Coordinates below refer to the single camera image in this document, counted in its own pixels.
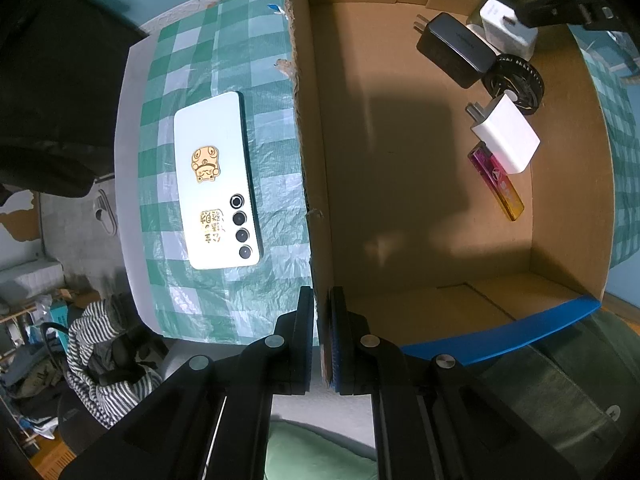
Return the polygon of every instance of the black and white striped clothing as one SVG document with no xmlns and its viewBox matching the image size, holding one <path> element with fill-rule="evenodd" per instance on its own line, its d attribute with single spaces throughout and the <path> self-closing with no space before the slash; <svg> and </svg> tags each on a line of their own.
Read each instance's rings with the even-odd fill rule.
<svg viewBox="0 0 640 480">
<path fill-rule="evenodd" d="M 130 412 L 162 382 L 151 368 L 135 384 L 127 381 L 100 386 L 86 373 L 96 343 L 111 341 L 121 335 L 108 316 L 107 300 L 91 303 L 81 317 L 69 327 L 66 381 L 96 420 L 110 428 Z"/>
</svg>

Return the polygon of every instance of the gray floor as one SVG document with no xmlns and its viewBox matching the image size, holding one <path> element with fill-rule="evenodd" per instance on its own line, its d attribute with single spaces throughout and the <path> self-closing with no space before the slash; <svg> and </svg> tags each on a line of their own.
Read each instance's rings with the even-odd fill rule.
<svg viewBox="0 0 640 480">
<path fill-rule="evenodd" d="M 103 298 L 127 292 L 129 282 L 120 238 L 109 236 L 94 216 L 98 188 L 104 190 L 116 217 L 114 180 L 95 184 L 84 198 L 41 194 L 45 252 L 60 263 L 66 284 L 77 290 L 94 288 Z"/>
</svg>

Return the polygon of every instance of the gold text sticker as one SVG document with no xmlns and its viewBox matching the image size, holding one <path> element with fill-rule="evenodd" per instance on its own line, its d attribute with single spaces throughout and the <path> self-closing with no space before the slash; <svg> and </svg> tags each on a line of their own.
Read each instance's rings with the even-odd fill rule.
<svg viewBox="0 0 640 480">
<path fill-rule="evenodd" d="M 191 169 L 195 172 L 198 182 L 214 181 L 220 174 L 218 154 L 218 149 L 215 146 L 204 146 L 193 152 Z"/>
<path fill-rule="evenodd" d="M 207 244 L 219 242 L 222 238 L 222 233 L 224 233 L 222 220 L 222 211 L 220 209 L 211 209 L 200 213 L 200 224 L 204 234 L 204 241 Z"/>
</svg>

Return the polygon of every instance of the green pillow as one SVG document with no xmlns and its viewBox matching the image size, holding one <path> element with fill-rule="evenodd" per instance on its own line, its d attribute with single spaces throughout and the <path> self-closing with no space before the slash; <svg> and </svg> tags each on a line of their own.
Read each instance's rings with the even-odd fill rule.
<svg viewBox="0 0 640 480">
<path fill-rule="evenodd" d="M 378 466 L 313 431 L 271 421 L 265 480 L 375 480 Z"/>
</svg>

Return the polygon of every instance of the checkered tablecloth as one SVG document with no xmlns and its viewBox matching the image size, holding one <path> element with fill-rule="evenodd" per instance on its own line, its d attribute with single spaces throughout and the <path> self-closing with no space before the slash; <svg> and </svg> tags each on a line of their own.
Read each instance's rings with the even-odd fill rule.
<svg viewBox="0 0 640 480">
<path fill-rule="evenodd" d="M 311 285 L 300 146 L 284 0 L 221 0 L 165 27 L 140 120 L 138 197 L 156 317 L 166 336 L 247 344 L 273 333 Z M 196 270 L 184 243 L 174 161 L 174 114 L 227 91 L 244 100 L 252 185 L 264 254 L 256 266 Z"/>
<path fill-rule="evenodd" d="M 620 78 L 582 51 L 604 113 L 613 159 L 616 217 L 610 266 L 640 249 L 640 140 Z"/>
</svg>

